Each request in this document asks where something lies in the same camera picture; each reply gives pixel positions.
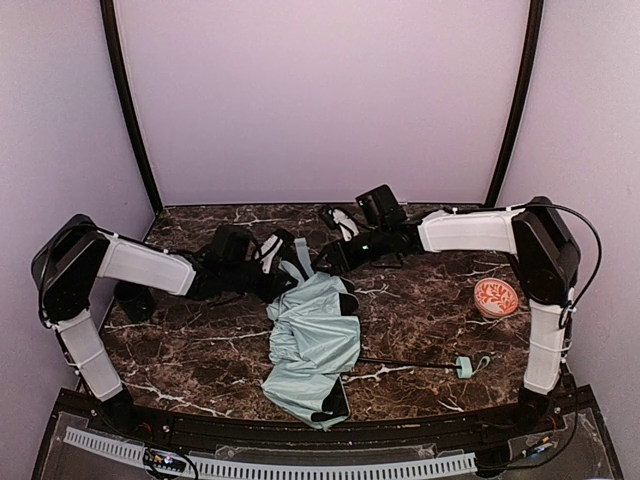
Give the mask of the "mint green folding umbrella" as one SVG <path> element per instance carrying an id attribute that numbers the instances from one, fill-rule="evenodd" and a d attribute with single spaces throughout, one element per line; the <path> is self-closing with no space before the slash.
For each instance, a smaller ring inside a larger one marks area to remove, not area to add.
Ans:
<path id="1" fill-rule="evenodd" d="M 294 251 L 278 271 L 292 276 L 294 287 L 267 307 L 273 368 L 262 383 L 263 394 L 309 427 L 328 430 L 350 415 L 341 375 L 354 367 L 361 351 L 355 287 L 315 271 L 303 238 L 294 240 Z"/>

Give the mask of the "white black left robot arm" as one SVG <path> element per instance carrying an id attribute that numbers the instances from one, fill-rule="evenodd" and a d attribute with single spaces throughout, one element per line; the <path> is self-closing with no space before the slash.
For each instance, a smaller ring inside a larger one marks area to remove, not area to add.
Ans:
<path id="1" fill-rule="evenodd" d="M 293 244 L 293 235 L 282 229 L 259 243 L 241 226 L 222 225 L 196 251 L 162 249 L 76 214 L 31 262 L 40 321 L 55 332 L 94 397 L 110 402 L 125 387 L 92 317 L 97 285 L 122 281 L 194 301 L 251 294 L 270 303 L 295 284 L 277 265 Z"/>

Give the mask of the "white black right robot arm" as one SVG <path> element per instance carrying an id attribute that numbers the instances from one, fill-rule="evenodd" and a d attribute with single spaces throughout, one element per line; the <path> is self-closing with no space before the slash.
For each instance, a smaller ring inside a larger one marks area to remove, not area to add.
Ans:
<path id="1" fill-rule="evenodd" d="M 314 265 L 341 275 L 384 256 L 444 251 L 495 251 L 510 258 L 531 312 L 524 387 L 547 395 L 560 378 L 571 342 L 581 251 L 562 219 L 566 207 L 544 196 L 503 208 L 446 207 L 409 216 L 383 184 L 356 199 L 366 222 L 323 206 L 320 219 L 342 237 L 324 246 Z"/>

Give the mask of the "red white patterned bowl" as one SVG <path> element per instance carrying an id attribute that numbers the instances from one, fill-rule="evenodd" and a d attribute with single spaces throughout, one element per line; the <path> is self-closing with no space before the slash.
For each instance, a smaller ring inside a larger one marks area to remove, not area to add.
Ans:
<path id="1" fill-rule="evenodd" d="M 488 319 L 508 316 L 519 306 L 514 288 L 497 278 L 484 278 L 476 283 L 474 302 L 480 314 Z"/>

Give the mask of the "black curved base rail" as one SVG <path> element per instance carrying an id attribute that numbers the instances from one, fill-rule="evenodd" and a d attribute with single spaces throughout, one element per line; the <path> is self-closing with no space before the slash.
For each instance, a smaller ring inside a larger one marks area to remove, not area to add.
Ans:
<path id="1" fill-rule="evenodd" d="M 328 430 L 300 422 L 226 419 L 135 406 L 137 430 L 129 438 L 171 450 L 214 452 L 224 446 L 296 451 L 356 451 L 433 444 L 441 452 L 463 449 L 506 457 L 506 447 L 549 435 L 566 448 L 603 445 L 602 418 L 590 387 L 561 392 L 558 413 L 518 421 L 524 408 L 484 410 L 398 420 L 341 422 Z"/>

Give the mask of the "left black corner post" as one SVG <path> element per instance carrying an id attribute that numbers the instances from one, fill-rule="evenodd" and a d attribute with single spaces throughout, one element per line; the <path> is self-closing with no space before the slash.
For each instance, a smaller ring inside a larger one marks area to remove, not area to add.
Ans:
<path id="1" fill-rule="evenodd" d="M 154 178 L 142 131 L 139 125 L 116 18 L 116 5 L 112 0 L 99 1 L 104 36 L 107 44 L 112 76 L 120 103 L 129 142 L 145 193 L 155 216 L 164 210 L 160 192 Z"/>

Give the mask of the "black corner post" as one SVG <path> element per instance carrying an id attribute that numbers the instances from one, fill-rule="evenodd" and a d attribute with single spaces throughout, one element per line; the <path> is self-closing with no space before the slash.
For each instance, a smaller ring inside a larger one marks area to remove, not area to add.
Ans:
<path id="1" fill-rule="evenodd" d="M 543 0 L 531 0 L 529 2 L 523 48 L 513 98 L 496 165 L 483 203 L 484 207 L 495 207 L 497 205 L 507 176 L 534 69 L 543 12 Z"/>
<path id="2" fill-rule="evenodd" d="M 155 216 L 164 210 L 160 192 L 154 178 L 142 131 L 139 125 L 116 18 L 116 5 L 112 0 L 99 1 L 104 36 L 107 44 L 112 76 L 120 103 L 129 142 L 145 193 Z"/>

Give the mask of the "right black corner post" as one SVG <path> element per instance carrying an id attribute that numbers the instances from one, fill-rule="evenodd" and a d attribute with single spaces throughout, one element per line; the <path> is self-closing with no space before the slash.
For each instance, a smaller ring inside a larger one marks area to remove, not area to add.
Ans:
<path id="1" fill-rule="evenodd" d="M 496 165 L 483 203 L 484 207 L 495 207 L 497 205 L 507 176 L 534 69 L 543 12 L 543 0 L 531 0 L 529 2 L 523 48 L 513 98 Z"/>

